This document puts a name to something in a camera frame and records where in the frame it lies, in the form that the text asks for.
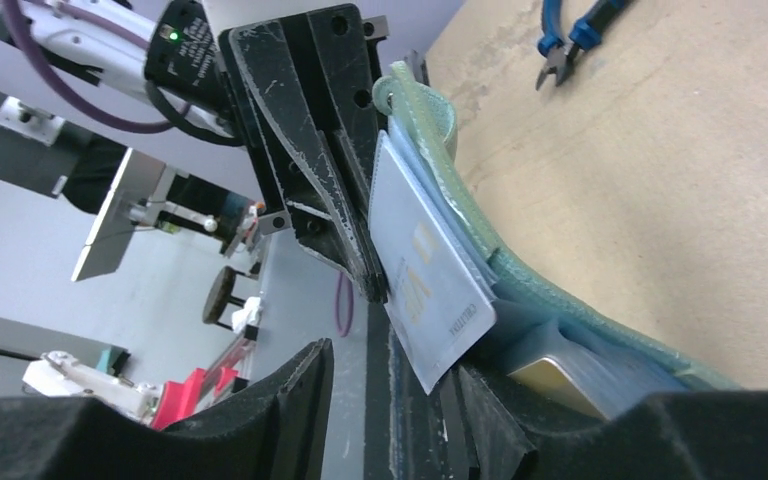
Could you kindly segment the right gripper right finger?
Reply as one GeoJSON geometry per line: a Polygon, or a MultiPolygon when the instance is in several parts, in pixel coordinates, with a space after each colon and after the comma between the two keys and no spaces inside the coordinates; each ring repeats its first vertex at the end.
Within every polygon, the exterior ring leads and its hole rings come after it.
{"type": "Polygon", "coordinates": [[[483,479],[768,479],[768,391],[654,394],[600,421],[473,365],[457,378],[483,479]]]}

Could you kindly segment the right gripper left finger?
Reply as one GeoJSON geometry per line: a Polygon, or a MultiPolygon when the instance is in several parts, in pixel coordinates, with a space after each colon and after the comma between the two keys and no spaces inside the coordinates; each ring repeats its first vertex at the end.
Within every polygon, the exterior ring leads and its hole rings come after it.
{"type": "Polygon", "coordinates": [[[333,376],[322,338],[159,431],[87,397],[0,398],[0,479],[317,479],[333,376]]]}

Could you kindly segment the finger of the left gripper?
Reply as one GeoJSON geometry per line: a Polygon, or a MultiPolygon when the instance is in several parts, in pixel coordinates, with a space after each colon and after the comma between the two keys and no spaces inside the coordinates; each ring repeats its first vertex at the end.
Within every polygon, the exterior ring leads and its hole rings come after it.
{"type": "Polygon", "coordinates": [[[317,182],[296,165],[285,190],[292,227],[303,251],[346,274],[370,303],[386,300],[385,276],[369,234],[368,203],[383,116],[372,87],[381,76],[382,28],[351,3],[281,19],[325,159],[310,160],[317,182]]]}
{"type": "Polygon", "coordinates": [[[266,202],[269,232],[292,227],[285,190],[291,165],[317,182],[310,160],[326,153],[313,124],[281,19],[238,26],[228,32],[228,97],[266,202]]]}

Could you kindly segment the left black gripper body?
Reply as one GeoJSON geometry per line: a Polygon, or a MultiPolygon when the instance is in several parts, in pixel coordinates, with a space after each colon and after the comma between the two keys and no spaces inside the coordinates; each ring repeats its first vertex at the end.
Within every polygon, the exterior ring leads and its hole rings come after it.
{"type": "Polygon", "coordinates": [[[367,218],[385,36],[351,3],[221,28],[202,3],[174,1],[144,67],[150,99],[175,94],[216,114],[246,149],[263,230],[293,231],[304,251],[352,279],[383,275],[367,218]]]}

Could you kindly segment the green card holder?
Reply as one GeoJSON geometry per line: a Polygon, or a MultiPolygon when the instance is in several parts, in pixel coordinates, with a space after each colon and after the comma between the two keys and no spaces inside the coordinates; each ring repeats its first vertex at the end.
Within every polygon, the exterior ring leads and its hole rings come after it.
{"type": "Polygon", "coordinates": [[[521,260],[454,168],[454,107],[417,81],[406,63],[394,63],[375,82],[373,100],[388,120],[383,131],[495,297],[495,325],[464,355],[599,419],[614,418],[658,392],[735,388],[714,370],[599,314],[521,260]]]}

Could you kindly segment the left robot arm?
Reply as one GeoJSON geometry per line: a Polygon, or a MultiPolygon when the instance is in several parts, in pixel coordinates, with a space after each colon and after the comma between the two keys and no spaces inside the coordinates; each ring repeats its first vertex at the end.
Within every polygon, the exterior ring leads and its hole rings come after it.
{"type": "Polygon", "coordinates": [[[345,3],[232,24],[204,1],[172,1],[157,20],[123,1],[1,1],[0,17],[43,81],[93,120],[245,151],[266,231],[293,230],[367,301],[385,301],[367,225],[384,18],[345,3]]]}

